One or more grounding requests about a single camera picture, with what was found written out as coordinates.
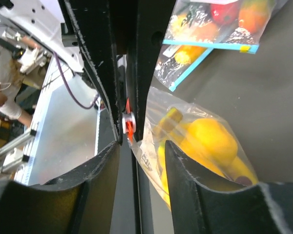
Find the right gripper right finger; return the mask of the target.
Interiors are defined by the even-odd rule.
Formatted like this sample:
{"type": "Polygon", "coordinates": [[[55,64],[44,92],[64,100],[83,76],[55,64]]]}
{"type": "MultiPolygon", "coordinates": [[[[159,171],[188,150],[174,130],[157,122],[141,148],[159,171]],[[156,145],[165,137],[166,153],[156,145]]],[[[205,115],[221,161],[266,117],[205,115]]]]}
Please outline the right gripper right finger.
{"type": "Polygon", "coordinates": [[[245,187],[165,145],[174,231],[177,234],[293,234],[293,183],[245,187]]]}

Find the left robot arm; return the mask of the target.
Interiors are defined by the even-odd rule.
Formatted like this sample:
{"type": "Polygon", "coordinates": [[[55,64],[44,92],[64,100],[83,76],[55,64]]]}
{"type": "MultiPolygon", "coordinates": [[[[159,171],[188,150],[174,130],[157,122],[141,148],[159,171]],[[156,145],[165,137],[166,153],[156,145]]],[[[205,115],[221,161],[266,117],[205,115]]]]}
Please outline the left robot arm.
{"type": "Polygon", "coordinates": [[[173,0],[0,0],[0,19],[86,73],[115,139],[140,141],[173,0]]]}

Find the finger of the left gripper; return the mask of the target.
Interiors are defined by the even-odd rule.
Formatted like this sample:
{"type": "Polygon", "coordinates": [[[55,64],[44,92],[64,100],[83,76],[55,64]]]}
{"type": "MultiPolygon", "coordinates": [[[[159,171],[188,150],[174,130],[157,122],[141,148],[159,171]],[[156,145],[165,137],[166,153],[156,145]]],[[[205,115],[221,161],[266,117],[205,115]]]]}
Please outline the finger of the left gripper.
{"type": "Polygon", "coordinates": [[[122,143],[120,86],[116,41],[107,0],[61,0],[65,22],[72,26],[84,69],[103,98],[116,141],[122,143]]]}
{"type": "Polygon", "coordinates": [[[164,35],[175,6],[174,0],[135,0],[127,48],[126,85],[135,116],[136,141],[143,139],[147,96],[164,35]]]}

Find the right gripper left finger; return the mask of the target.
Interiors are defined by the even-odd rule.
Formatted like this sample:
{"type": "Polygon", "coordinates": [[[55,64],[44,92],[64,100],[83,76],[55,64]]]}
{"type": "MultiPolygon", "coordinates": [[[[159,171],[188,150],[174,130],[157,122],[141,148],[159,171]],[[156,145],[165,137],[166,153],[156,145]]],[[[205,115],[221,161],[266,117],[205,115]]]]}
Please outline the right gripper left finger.
{"type": "Polygon", "coordinates": [[[0,234],[107,234],[110,231],[120,145],[44,185],[0,180],[0,234]]]}

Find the red zip bag with fruit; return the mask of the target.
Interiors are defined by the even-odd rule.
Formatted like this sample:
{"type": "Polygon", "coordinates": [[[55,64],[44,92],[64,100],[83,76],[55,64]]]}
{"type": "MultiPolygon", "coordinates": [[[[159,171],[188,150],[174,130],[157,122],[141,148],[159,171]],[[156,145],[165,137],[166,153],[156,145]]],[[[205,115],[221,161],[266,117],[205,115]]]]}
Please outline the red zip bag with fruit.
{"type": "Polygon", "coordinates": [[[155,87],[147,96],[143,139],[136,142],[133,133],[127,136],[138,163],[168,207],[167,140],[223,178],[245,186],[258,183],[250,161],[223,118],[155,87]]]}

